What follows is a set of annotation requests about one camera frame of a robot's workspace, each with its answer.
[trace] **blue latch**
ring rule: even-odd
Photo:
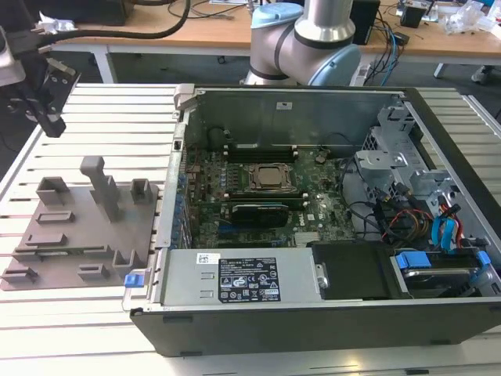
[[[442,227],[442,224],[445,224],[445,226],[441,237],[440,228]],[[440,244],[440,247],[442,247],[444,251],[450,253],[451,240],[452,235],[454,234],[455,226],[456,221],[454,221],[454,219],[442,218],[441,216],[436,217],[433,221],[433,225],[431,226],[431,241],[433,242],[433,245]]]
[[[404,251],[396,257],[400,269],[431,268],[428,255],[424,251]]]
[[[142,274],[128,274],[125,276],[124,286],[126,288],[143,287],[144,276]]]
[[[482,266],[486,266],[486,265],[491,263],[491,259],[487,255],[486,251],[478,251],[477,252],[477,259],[478,259],[478,261],[480,261]]]

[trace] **warning label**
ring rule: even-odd
[[[276,258],[221,258],[221,303],[280,302]]]

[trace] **black power cable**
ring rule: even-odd
[[[165,31],[158,33],[135,33],[129,31],[105,31],[105,30],[76,30],[66,31],[55,35],[42,35],[41,45],[51,45],[52,43],[66,41],[67,39],[81,37],[104,37],[104,38],[130,38],[130,39],[161,39],[168,37],[178,31],[188,20],[189,10],[191,9],[191,0],[186,0],[185,9],[176,25]]]

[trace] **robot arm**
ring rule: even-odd
[[[0,16],[0,116],[39,123],[49,137],[66,125],[61,111],[79,74],[43,55],[40,34],[23,2],[2,0]]]
[[[351,43],[352,0],[307,0],[257,8],[247,85],[346,85],[360,62]]]

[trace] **slotted metal table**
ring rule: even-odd
[[[474,98],[453,89],[420,91],[499,202],[499,124]],[[0,273],[37,206],[40,179],[56,175],[70,185],[89,183],[78,170],[85,155],[103,155],[105,170],[117,183],[147,178],[158,184],[160,210],[175,126],[173,92],[173,85],[79,85],[64,108],[66,132],[50,139],[35,129],[0,183]],[[425,147],[441,167],[431,145]],[[501,367],[501,327],[461,345],[167,359],[122,311],[123,292],[122,287],[0,291],[0,373],[400,375],[417,368],[487,376],[498,375]]]

